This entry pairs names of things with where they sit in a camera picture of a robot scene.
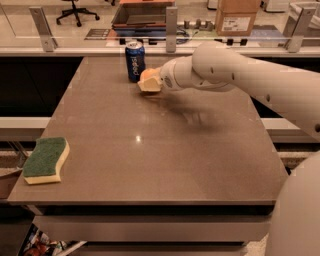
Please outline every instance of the black chair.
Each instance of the black chair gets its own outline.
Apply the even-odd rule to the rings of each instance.
[[[58,25],[61,25],[60,19],[62,19],[64,17],[67,17],[67,16],[69,16],[71,14],[74,14],[74,16],[76,16],[76,19],[77,19],[77,26],[81,27],[80,18],[79,18],[79,15],[78,15],[79,13],[95,15],[96,20],[100,20],[100,17],[95,12],[89,12],[86,8],[77,8],[76,5],[74,4],[74,2],[78,1],[78,0],[62,0],[62,1],[71,2],[72,3],[72,9],[62,11],[62,15],[59,18],[57,18],[57,24]]]

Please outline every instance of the soda can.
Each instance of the soda can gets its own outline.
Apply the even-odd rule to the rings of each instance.
[[[139,41],[130,41],[126,44],[125,51],[129,79],[136,83],[140,80],[142,71],[146,69],[143,44]]]

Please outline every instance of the chair leg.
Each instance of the chair leg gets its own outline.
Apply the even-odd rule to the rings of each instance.
[[[116,0],[112,0],[111,5],[114,6],[115,5],[115,1]]]
[[[80,22],[80,18],[79,18],[79,15],[78,15],[78,11],[77,11],[77,10],[74,12],[74,16],[76,16],[76,19],[77,19],[77,26],[78,26],[78,27],[81,27],[82,24],[81,24],[81,22]]]
[[[74,8],[74,9],[71,9],[71,10],[62,11],[62,15],[59,18],[57,18],[57,24],[61,25],[60,19],[62,19],[64,17],[67,17],[67,16],[69,16],[71,14],[74,14],[74,16],[77,19],[77,26],[81,27],[82,24],[80,22],[79,13],[94,15],[96,20],[100,20],[100,17],[95,12],[90,12],[86,8]]]

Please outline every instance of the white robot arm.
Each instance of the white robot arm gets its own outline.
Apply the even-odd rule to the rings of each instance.
[[[224,91],[235,85],[320,141],[319,73],[247,58],[217,42],[204,43],[191,57],[171,60],[146,73],[139,82],[143,91]],[[319,166],[317,152],[284,184],[273,212],[266,256],[319,254]]]
[[[319,73],[248,58],[219,42],[206,42],[192,56],[167,62],[156,76],[152,86],[152,79],[142,75],[141,90],[226,91],[237,86],[320,141]]]

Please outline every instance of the yellow object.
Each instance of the yellow object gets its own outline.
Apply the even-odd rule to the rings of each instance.
[[[159,76],[160,68],[149,68],[144,70],[140,75],[138,85],[143,92],[160,92],[162,83]]]

